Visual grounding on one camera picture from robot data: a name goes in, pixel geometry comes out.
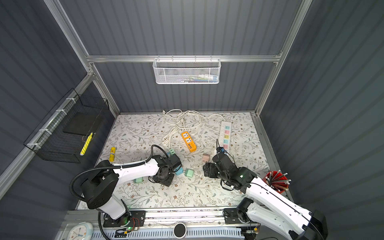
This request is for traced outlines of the blue power strip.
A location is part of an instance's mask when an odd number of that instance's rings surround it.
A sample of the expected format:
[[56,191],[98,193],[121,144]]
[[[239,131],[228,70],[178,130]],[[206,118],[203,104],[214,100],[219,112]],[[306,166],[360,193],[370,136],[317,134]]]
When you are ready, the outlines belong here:
[[169,156],[168,161],[169,168],[172,173],[174,173],[176,176],[181,175],[183,173],[182,162],[176,154]]

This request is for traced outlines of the pink plug adapter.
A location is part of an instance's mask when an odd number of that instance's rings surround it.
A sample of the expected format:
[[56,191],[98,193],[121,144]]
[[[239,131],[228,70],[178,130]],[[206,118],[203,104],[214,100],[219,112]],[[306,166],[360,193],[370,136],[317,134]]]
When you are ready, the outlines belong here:
[[211,156],[209,154],[203,154],[202,161],[204,163],[208,163],[211,159]]

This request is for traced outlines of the teal plug adapter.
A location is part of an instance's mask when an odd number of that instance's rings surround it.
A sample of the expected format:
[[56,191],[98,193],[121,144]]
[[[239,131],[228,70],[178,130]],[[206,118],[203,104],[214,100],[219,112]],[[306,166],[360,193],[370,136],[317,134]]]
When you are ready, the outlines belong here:
[[194,176],[194,170],[191,170],[191,169],[186,169],[185,170],[185,176],[187,178],[192,178]]

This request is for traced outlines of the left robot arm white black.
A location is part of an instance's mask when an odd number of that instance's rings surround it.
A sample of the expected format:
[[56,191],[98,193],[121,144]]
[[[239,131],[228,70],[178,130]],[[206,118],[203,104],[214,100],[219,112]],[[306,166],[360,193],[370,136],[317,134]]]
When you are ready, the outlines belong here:
[[160,146],[152,145],[150,156],[142,161],[127,164],[112,164],[108,160],[99,162],[77,174],[70,181],[69,190],[89,209],[96,209],[118,225],[126,226],[133,222],[133,217],[124,201],[114,195],[115,189],[145,177],[155,184],[169,187],[181,167],[182,162],[176,154],[168,155]]

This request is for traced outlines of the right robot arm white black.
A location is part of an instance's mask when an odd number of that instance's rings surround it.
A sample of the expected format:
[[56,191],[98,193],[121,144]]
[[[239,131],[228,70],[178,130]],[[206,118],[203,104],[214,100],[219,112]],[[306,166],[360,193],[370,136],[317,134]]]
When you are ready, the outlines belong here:
[[227,222],[259,223],[289,240],[325,240],[327,221],[319,211],[309,211],[282,196],[268,182],[248,168],[238,168],[225,152],[203,166],[206,177],[221,181],[224,190],[237,190],[245,197],[231,213],[224,210]]

